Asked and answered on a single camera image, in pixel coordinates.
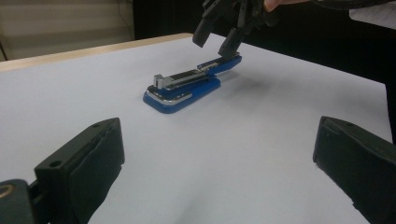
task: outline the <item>hole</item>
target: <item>hole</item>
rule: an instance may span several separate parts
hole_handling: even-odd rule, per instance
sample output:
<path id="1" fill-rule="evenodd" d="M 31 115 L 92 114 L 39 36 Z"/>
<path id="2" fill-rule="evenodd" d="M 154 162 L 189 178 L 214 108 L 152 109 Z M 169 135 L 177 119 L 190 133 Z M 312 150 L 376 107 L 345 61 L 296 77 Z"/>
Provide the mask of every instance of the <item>hole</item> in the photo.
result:
<path id="1" fill-rule="evenodd" d="M 6 197 L 8 194 L 14 191 L 15 187 L 13 185 L 0 186 L 0 199 Z"/>
<path id="2" fill-rule="evenodd" d="M 61 161 L 53 161 L 53 162 L 49 165 L 49 167 L 55 168 L 55 167 L 57 167 L 57 166 L 59 166 L 59 165 L 61 165 L 61 164 L 62 164 Z"/>

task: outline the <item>dark background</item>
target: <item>dark background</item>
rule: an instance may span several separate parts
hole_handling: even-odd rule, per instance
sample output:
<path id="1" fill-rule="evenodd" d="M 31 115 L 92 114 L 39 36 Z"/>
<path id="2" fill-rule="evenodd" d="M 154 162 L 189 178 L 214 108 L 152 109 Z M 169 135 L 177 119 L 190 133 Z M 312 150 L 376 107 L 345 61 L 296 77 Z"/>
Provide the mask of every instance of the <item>dark background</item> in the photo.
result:
<path id="1" fill-rule="evenodd" d="M 134 0 L 136 39 L 194 33 L 204 0 Z M 387 86 L 390 125 L 396 142 L 396 30 L 349 18 L 348 11 L 313 3 L 276 9 L 276 27 L 254 30 L 244 42 L 263 49 L 322 64 Z M 215 34 L 231 29 L 219 21 Z"/>

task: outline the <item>blue stapler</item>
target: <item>blue stapler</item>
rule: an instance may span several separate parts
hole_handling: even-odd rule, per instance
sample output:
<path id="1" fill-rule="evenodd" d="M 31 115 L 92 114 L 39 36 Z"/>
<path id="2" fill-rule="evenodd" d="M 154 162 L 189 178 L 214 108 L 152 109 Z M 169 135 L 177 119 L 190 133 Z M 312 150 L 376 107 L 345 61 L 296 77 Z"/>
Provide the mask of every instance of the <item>blue stapler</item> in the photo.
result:
<path id="1" fill-rule="evenodd" d="M 143 101 L 161 113 L 175 113 L 218 88 L 220 81 L 216 74 L 230 70 L 241 61 L 237 53 L 231 59 L 218 58 L 170 77 L 154 76 L 154 84 L 146 90 Z"/>

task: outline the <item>wooden table edge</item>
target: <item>wooden table edge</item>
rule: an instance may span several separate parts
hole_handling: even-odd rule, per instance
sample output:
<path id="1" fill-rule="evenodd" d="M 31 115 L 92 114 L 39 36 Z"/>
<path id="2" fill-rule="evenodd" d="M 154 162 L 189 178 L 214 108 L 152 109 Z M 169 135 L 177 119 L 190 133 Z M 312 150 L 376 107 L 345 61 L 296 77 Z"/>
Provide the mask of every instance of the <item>wooden table edge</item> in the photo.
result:
<path id="1" fill-rule="evenodd" d="M 106 45 L 106 46 L 95 47 L 95 48 L 90 48 L 90 49 L 78 49 L 78 50 L 72 50 L 72 51 L 67 51 L 67 52 L 36 56 L 36 57 L 32 57 L 32 58 L 5 61 L 5 62 L 0 62 L 0 72 L 34 66 L 34 65 L 39 65 L 39 64 L 43 64 L 43 63 L 55 63 L 55 62 L 59 62 L 59 61 L 63 61 L 63 60 L 75 59 L 75 58 L 90 56 L 90 55 L 94 55 L 94 54 L 101 54 L 101 53 L 106 53 L 106 52 L 120 50 L 120 49 L 137 48 L 137 47 L 172 41 L 172 40 L 188 38 L 191 36 L 192 36 L 192 34 L 164 35 L 164 36 L 153 37 L 153 38 L 149 38 L 149 39 L 129 41 L 129 42 L 113 44 L 113 45 Z"/>

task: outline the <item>white tabletop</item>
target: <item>white tabletop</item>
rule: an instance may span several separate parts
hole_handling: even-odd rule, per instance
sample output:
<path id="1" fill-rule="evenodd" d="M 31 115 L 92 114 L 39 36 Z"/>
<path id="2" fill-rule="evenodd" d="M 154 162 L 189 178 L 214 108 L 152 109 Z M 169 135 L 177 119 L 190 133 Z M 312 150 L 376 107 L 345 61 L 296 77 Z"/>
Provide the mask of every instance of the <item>white tabletop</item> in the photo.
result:
<path id="1" fill-rule="evenodd" d="M 126 163 L 90 223 L 368 223 L 312 162 L 321 116 L 391 141 L 385 85 L 243 44 L 221 87 L 164 115 L 143 93 L 218 57 L 191 38 L 0 74 L 0 180 L 89 125 L 121 120 Z"/>

